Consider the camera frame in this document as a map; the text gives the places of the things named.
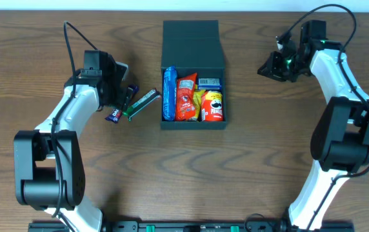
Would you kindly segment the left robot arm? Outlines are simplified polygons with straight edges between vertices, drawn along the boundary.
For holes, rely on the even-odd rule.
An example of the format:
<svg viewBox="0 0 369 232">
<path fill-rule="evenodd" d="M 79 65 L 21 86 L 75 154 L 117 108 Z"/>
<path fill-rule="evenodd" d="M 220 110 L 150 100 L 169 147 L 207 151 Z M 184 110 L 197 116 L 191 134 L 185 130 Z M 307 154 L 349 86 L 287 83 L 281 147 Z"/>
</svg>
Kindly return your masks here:
<svg viewBox="0 0 369 232">
<path fill-rule="evenodd" d="M 85 196 L 79 137 L 103 106 L 123 107 L 131 94 L 122 85 L 128 65 L 106 52 L 87 50 L 84 66 L 65 82 L 53 112 L 33 130 L 14 137 L 15 197 L 58 218 L 70 231 L 101 231 L 103 213 Z"/>
</svg>

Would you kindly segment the blue small card box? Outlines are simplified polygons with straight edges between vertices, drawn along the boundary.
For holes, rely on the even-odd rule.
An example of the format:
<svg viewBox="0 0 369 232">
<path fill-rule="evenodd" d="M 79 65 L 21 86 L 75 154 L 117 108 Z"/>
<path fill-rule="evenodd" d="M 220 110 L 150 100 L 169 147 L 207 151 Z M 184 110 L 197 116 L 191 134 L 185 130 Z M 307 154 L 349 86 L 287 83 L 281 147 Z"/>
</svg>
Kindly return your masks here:
<svg viewBox="0 0 369 232">
<path fill-rule="evenodd" d="M 198 90 L 222 90 L 222 84 L 219 78 L 198 78 Z"/>
</svg>

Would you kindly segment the red candy bag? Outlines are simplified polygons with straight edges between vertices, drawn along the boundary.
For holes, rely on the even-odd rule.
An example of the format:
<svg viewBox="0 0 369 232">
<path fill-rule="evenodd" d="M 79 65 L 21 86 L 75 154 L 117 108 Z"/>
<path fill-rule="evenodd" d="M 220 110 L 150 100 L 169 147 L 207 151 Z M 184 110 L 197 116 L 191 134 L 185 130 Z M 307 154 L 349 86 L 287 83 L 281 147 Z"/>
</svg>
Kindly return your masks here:
<svg viewBox="0 0 369 232">
<path fill-rule="evenodd" d="M 193 73 L 177 81 L 175 120 L 189 121 L 195 116 L 194 90 L 197 74 Z"/>
</svg>

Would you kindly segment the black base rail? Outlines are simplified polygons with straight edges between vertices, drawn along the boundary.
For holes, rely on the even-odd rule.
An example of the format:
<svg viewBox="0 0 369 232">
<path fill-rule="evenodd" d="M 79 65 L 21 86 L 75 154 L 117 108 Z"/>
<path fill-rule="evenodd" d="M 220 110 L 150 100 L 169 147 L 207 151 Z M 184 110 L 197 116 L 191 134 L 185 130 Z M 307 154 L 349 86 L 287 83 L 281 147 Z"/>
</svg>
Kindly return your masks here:
<svg viewBox="0 0 369 232">
<path fill-rule="evenodd" d="M 29 232 L 72 231 L 63 223 L 34 222 L 28 225 Z M 241 223 L 169 223 L 169 222 L 112 222 L 101 231 L 113 232 L 276 232 L 276 231 L 307 231 L 289 228 L 285 223 L 266 220 L 252 220 Z M 324 222 L 320 229 L 322 232 L 354 232 L 354 226 L 349 222 Z"/>
</svg>

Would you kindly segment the red Pringles can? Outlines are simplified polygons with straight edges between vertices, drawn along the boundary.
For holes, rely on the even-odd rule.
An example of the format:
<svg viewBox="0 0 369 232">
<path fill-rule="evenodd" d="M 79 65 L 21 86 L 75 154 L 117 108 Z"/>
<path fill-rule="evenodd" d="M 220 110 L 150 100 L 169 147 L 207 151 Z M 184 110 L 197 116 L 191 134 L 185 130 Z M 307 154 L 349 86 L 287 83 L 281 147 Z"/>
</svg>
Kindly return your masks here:
<svg viewBox="0 0 369 232">
<path fill-rule="evenodd" d="M 206 91 L 201 96 L 201 120 L 205 122 L 223 121 L 222 93 Z"/>
</svg>

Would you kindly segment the black gift box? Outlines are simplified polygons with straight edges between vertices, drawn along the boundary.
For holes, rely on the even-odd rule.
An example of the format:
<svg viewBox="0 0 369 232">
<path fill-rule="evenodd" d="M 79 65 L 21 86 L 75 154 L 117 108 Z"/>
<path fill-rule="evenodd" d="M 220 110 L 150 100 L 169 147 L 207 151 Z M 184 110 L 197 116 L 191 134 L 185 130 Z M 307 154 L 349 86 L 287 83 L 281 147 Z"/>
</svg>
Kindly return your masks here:
<svg viewBox="0 0 369 232">
<path fill-rule="evenodd" d="M 185 122 L 160 119 L 162 130 L 223 130 L 227 125 L 225 56 L 219 38 L 219 22 L 164 21 L 161 77 L 174 66 L 178 78 L 196 73 L 201 78 L 220 80 L 223 95 L 223 120 Z"/>
</svg>

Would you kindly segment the yellow snack bag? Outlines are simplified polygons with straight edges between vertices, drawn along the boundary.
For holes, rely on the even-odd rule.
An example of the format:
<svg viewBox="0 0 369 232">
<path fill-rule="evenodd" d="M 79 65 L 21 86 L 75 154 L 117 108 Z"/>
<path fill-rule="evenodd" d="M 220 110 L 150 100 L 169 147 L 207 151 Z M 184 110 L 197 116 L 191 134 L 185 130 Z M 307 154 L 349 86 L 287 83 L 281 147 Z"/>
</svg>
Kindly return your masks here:
<svg viewBox="0 0 369 232">
<path fill-rule="evenodd" d="M 195 90 L 193 94 L 193 107 L 194 107 L 194 115 L 189 118 L 189 121 L 197 121 L 199 118 L 199 114 L 201 111 L 201 96 L 205 93 L 205 90 L 199 90 L 198 85 L 195 85 Z"/>
</svg>

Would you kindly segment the purple Dairy Milk bar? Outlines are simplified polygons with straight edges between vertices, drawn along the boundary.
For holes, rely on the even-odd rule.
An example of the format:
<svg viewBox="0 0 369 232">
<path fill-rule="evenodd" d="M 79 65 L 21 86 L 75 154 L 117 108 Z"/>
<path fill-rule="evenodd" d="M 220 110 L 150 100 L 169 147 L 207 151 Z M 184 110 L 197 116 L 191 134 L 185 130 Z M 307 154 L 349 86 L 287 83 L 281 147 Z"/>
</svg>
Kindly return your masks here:
<svg viewBox="0 0 369 232">
<path fill-rule="evenodd" d="M 126 88 L 122 88 L 119 92 L 120 95 L 117 96 L 117 102 L 113 111 L 105 117 L 105 120 L 117 124 L 138 91 L 138 85 L 134 84 L 130 84 Z"/>
</svg>

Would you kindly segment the blue cookie packet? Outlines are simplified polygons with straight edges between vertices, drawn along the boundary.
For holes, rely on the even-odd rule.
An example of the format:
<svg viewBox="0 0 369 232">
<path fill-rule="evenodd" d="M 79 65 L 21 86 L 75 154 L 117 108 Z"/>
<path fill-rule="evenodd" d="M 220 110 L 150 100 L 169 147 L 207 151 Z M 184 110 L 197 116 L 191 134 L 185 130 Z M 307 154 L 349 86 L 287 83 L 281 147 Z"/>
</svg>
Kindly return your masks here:
<svg viewBox="0 0 369 232">
<path fill-rule="evenodd" d="M 169 66 L 163 75 L 163 118 L 166 121 L 175 119 L 176 104 L 176 79 L 177 71 L 175 66 Z"/>
</svg>

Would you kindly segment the green gum pack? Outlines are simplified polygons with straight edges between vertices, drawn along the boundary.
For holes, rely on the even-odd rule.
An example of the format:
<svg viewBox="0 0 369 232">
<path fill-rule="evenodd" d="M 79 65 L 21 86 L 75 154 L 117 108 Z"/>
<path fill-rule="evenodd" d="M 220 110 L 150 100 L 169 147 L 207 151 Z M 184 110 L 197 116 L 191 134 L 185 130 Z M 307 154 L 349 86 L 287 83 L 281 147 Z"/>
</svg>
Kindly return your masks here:
<svg viewBox="0 0 369 232">
<path fill-rule="evenodd" d="M 138 101 L 129 106 L 126 111 L 123 112 L 129 121 L 139 113 L 143 108 L 147 107 L 150 103 L 154 102 L 156 99 L 161 98 L 161 93 L 154 89 L 151 89 L 148 93 L 143 95 Z"/>
</svg>

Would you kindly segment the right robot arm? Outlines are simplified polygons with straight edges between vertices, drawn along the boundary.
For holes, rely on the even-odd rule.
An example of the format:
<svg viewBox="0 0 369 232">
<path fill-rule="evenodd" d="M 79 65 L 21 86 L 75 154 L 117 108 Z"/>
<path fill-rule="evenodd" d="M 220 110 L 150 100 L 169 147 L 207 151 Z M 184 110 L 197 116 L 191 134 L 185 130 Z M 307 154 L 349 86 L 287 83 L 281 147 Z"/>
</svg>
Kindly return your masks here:
<svg viewBox="0 0 369 232">
<path fill-rule="evenodd" d="M 276 231 L 351 230 L 323 217 L 343 184 L 363 175 L 361 167 L 369 169 L 369 96 L 353 76 L 342 44 L 327 38 L 325 21 L 303 23 L 298 46 L 290 32 L 276 41 L 278 49 L 258 74 L 279 82 L 313 75 L 326 101 L 310 142 L 310 173 Z"/>
</svg>

